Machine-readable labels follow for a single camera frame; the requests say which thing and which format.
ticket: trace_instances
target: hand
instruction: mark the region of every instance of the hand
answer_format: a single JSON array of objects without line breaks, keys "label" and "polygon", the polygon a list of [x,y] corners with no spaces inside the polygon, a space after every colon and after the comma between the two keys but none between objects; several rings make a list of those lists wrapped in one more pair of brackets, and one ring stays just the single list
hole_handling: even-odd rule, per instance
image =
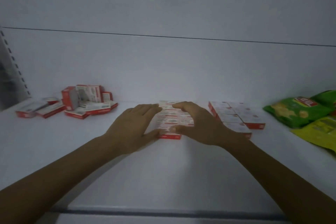
[{"label": "hand", "polygon": [[165,133],[164,129],[155,129],[144,135],[154,115],[161,111],[158,104],[129,108],[113,122],[102,138],[120,154],[133,153]]},{"label": "hand", "polygon": [[172,106],[183,112],[188,112],[194,120],[194,127],[172,126],[170,131],[173,133],[186,135],[203,144],[217,146],[222,146],[225,141],[239,136],[239,133],[225,127],[210,112],[193,102],[180,102]]}]

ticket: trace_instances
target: left hand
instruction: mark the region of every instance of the left hand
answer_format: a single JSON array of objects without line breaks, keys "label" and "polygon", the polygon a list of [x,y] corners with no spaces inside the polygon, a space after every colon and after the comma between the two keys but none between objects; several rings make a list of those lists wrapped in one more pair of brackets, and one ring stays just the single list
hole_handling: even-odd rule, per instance
[{"label": "left hand", "polygon": [[144,135],[154,115],[161,111],[158,104],[129,108],[113,122],[101,138],[111,150],[117,150],[120,154],[133,153],[165,133],[164,129],[155,129]]}]

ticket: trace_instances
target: red logo on bag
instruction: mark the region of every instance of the red logo on bag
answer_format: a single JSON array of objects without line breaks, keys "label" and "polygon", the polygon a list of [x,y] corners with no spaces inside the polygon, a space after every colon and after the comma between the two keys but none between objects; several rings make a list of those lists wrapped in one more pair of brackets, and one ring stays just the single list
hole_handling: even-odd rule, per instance
[{"label": "red logo on bag", "polygon": [[309,106],[309,107],[318,105],[318,103],[316,103],[315,101],[313,101],[309,98],[305,98],[305,97],[297,97],[295,100],[299,101],[300,103],[303,103],[303,104],[305,104],[306,106]]}]

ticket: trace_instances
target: yellow snack bag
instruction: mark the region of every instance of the yellow snack bag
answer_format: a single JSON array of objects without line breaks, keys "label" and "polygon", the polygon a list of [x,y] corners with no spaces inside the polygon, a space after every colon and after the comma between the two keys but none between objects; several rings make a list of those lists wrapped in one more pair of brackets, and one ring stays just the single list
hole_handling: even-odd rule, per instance
[{"label": "yellow snack bag", "polygon": [[292,133],[303,140],[336,152],[336,118],[326,116]]}]

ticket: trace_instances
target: right hand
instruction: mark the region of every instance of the right hand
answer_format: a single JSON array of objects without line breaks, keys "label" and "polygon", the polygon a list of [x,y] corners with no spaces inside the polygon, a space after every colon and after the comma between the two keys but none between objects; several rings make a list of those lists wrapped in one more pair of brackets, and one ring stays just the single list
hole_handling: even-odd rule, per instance
[{"label": "right hand", "polygon": [[170,131],[173,133],[186,135],[203,144],[217,146],[223,146],[225,141],[230,141],[239,136],[239,133],[225,127],[209,111],[193,102],[180,102],[172,106],[181,109],[183,112],[188,112],[194,120],[194,127],[172,126]]}]

